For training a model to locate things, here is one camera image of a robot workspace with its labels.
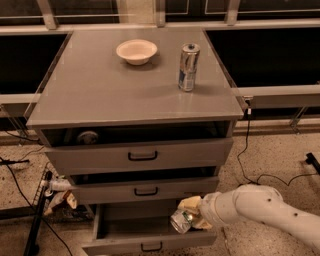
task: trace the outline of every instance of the soda can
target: soda can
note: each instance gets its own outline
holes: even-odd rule
[[[180,234],[186,233],[192,226],[192,214],[189,214],[183,210],[176,210],[170,217],[171,225]]]
[[[179,88],[185,92],[194,89],[200,46],[197,44],[184,44],[181,50]]]

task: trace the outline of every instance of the terrazzo floor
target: terrazzo floor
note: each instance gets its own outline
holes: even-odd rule
[[[237,160],[237,155],[245,147],[246,129],[245,121],[239,122],[235,129],[233,148],[226,164],[220,170],[218,191],[226,192],[237,188],[239,184],[247,183]],[[261,174],[268,174],[289,182],[296,175],[316,173],[305,160],[309,152],[320,159],[320,120],[303,120],[299,124],[299,129],[300,134],[293,133],[286,120],[270,123],[252,121],[248,148],[240,156],[247,177],[256,180]],[[0,133],[0,156],[4,159],[18,160],[31,150],[39,149],[40,146],[35,143],[25,142],[21,145],[19,139]],[[16,164],[12,168],[21,190],[28,200],[32,201],[48,159],[43,154],[43,149],[30,153],[27,158],[30,160],[29,164]],[[275,187],[288,204],[320,216],[318,175],[300,177],[292,181],[290,186],[270,176],[262,177],[260,183]],[[5,166],[0,166],[0,193],[0,210],[26,206]],[[0,221],[0,256],[23,255],[31,222],[32,217]],[[86,255],[81,249],[81,244],[92,239],[92,221],[54,223],[52,227],[69,246],[74,256]],[[319,252],[314,252],[289,234],[253,221],[239,222],[214,232],[217,233],[217,239],[209,247],[126,255],[320,256]],[[43,224],[39,230],[37,243],[40,246],[38,254],[40,256],[69,255],[64,245]]]

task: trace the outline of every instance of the cable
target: cable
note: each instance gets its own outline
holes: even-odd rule
[[[12,177],[13,177],[13,180],[14,180],[14,182],[15,182],[15,184],[16,184],[16,186],[17,186],[17,188],[18,188],[18,190],[19,190],[19,192],[20,192],[20,194],[21,194],[21,196],[24,198],[24,200],[27,202],[27,204],[30,206],[30,208],[31,208],[32,210],[36,211],[36,210],[34,209],[33,205],[30,204],[30,202],[29,202],[29,200],[27,199],[27,197],[23,194],[23,192],[22,192],[22,190],[21,190],[21,188],[20,188],[20,186],[19,186],[19,183],[18,183],[18,181],[17,181],[17,179],[16,179],[16,176],[14,175],[13,170],[11,169],[11,167],[10,167],[9,165],[6,165],[6,166],[7,166],[7,168],[9,169],[9,171],[10,171]],[[48,228],[52,231],[52,233],[53,233],[53,234],[60,240],[60,242],[66,247],[66,249],[68,250],[69,254],[70,254],[71,256],[73,256],[72,253],[71,253],[70,248],[68,247],[68,245],[67,245],[67,244],[62,240],[62,238],[54,231],[54,229],[51,227],[51,225],[50,225],[44,218],[42,218],[42,217],[41,217],[41,220],[43,220],[43,222],[46,223],[46,225],[47,225]]]
[[[247,126],[247,133],[246,133],[246,145],[245,145],[244,149],[237,155],[237,159],[238,159],[238,162],[239,162],[239,164],[240,164],[243,177],[244,177],[246,180],[248,180],[250,183],[257,184],[257,182],[249,179],[249,178],[246,176],[246,174],[245,174],[245,172],[244,172],[244,168],[243,168],[242,163],[241,163],[241,160],[240,160],[240,156],[241,156],[244,152],[247,151],[248,146],[249,146],[250,121],[251,121],[251,119],[250,119],[250,117],[251,117],[251,107],[250,107],[250,101],[246,101],[246,103],[248,104],[248,109],[247,109],[248,126]]]
[[[37,142],[39,145],[42,145],[40,139],[37,139],[37,140],[33,140],[33,139],[29,139],[29,138],[26,138],[26,137],[22,137],[22,136],[19,136],[19,135],[15,135],[15,134],[12,134],[8,131],[4,131],[6,134],[12,136],[12,137],[15,137],[15,138],[18,138],[18,139],[21,139],[21,140],[27,140],[27,141],[31,141],[31,142]]]
[[[275,178],[275,179],[277,179],[277,180],[280,180],[283,184],[285,184],[285,185],[287,185],[287,186],[289,187],[290,184],[291,184],[291,182],[294,181],[295,179],[300,178],[300,177],[304,177],[304,176],[313,176],[313,175],[319,175],[319,174],[318,174],[318,173],[300,174],[300,175],[297,175],[297,176],[293,177],[293,178],[287,183],[287,182],[285,182],[284,180],[280,179],[280,178],[277,177],[277,176],[274,176],[274,175],[271,175],[271,174],[261,174],[261,175],[259,176],[259,178],[257,179],[257,182],[256,182],[256,183],[259,184],[259,180],[260,180],[262,177],[266,176],[266,177],[272,177],[272,178]]]
[[[242,163],[241,163],[241,161],[240,161],[240,156],[241,156],[244,152],[246,152],[246,150],[248,149],[249,134],[250,134],[251,105],[250,105],[250,101],[249,101],[249,100],[246,100],[245,102],[248,104],[248,109],[247,109],[248,127],[247,127],[247,134],[246,134],[246,145],[245,145],[245,148],[238,154],[237,159],[238,159],[238,162],[239,162],[239,164],[240,164],[243,177],[244,177],[246,180],[248,180],[250,183],[253,183],[253,184],[256,184],[256,185],[261,185],[261,184],[259,183],[259,180],[260,180],[262,177],[271,177],[271,178],[275,178],[275,179],[281,181],[283,184],[285,184],[285,185],[287,185],[287,186],[289,187],[290,184],[291,184],[291,182],[294,181],[294,180],[297,179],[297,178],[305,177],[305,176],[319,175],[318,173],[300,174],[300,175],[297,175],[297,176],[294,176],[293,178],[291,178],[291,180],[290,180],[288,183],[285,182],[284,180],[280,179],[279,177],[274,176],[274,175],[271,175],[271,174],[261,174],[256,181],[253,181],[253,180],[249,179],[249,178],[246,176],[246,174],[245,174],[245,172],[244,172],[244,168],[243,168]]]

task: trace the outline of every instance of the cabinet top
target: cabinet top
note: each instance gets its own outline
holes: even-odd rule
[[[116,54],[144,39],[158,52],[142,66]],[[192,92],[178,88],[181,47],[201,47]],[[200,28],[73,32],[29,120],[30,128],[234,120],[243,112]]]

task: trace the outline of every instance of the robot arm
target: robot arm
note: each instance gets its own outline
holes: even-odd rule
[[[197,222],[207,222],[208,227],[254,220],[281,229],[320,251],[320,217],[284,203],[272,187],[244,185],[227,193],[207,194],[203,199],[187,198],[178,208],[197,216]]]

